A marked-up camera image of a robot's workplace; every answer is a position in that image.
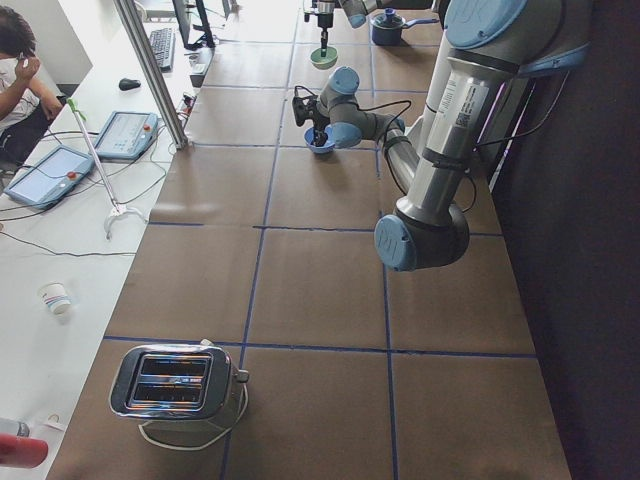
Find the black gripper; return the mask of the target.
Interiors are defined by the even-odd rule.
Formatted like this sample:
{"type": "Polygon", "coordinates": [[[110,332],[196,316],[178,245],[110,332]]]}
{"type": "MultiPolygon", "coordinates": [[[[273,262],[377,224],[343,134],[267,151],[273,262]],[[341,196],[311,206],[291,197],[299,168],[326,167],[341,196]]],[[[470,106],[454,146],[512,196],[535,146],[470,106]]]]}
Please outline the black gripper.
{"type": "Polygon", "coordinates": [[[322,147],[326,144],[326,127],[330,124],[330,118],[326,112],[321,110],[322,105],[312,102],[309,106],[309,115],[313,123],[313,141],[315,147],[322,147]]]}
{"type": "MultiPolygon", "coordinates": [[[[334,18],[334,2],[318,1],[317,2],[317,24],[319,26],[332,26],[334,18]]],[[[327,27],[321,27],[321,47],[320,57],[326,58],[328,50],[329,32],[327,27]]]]}

